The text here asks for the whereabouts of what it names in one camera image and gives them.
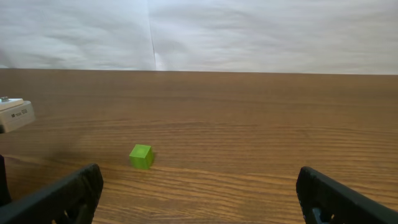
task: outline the white wall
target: white wall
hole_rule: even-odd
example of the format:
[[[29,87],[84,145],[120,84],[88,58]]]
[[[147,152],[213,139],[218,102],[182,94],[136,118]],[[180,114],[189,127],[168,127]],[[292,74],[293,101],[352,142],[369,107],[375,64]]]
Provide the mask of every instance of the white wall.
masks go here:
[[[395,0],[0,1],[0,67],[398,74]]]

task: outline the white robot part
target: white robot part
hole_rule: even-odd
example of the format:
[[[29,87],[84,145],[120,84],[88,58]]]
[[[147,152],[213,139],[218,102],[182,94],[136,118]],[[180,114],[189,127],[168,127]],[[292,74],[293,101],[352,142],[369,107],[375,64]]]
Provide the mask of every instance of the white robot part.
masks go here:
[[[8,133],[36,120],[30,101],[0,98],[0,134]]]

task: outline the green cube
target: green cube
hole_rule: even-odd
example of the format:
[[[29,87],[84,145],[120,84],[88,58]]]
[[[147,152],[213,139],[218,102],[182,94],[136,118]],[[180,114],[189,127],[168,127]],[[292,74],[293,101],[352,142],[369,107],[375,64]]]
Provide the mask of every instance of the green cube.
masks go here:
[[[130,153],[131,165],[137,169],[149,169],[153,161],[154,154],[150,146],[136,144]]]

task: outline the screw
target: screw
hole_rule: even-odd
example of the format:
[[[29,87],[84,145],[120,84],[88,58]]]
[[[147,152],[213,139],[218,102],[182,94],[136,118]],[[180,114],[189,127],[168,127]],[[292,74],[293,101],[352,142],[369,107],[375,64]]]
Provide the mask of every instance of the screw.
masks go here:
[[[10,99],[8,98],[8,96],[0,97],[0,99],[1,99],[2,102],[8,102],[8,101],[10,101]]]

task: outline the wooden table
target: wooden table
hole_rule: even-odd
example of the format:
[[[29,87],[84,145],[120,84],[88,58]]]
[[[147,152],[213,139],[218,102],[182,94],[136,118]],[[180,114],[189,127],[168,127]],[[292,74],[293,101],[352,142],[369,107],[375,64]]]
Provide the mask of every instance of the wooden table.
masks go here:
[[[37,121],[0,135],[14,199],[95,162],[94,223],[304,223],[302,166],[398,210],[398,77],[0,70]],[[150,170],[129,165],[135,144]]]

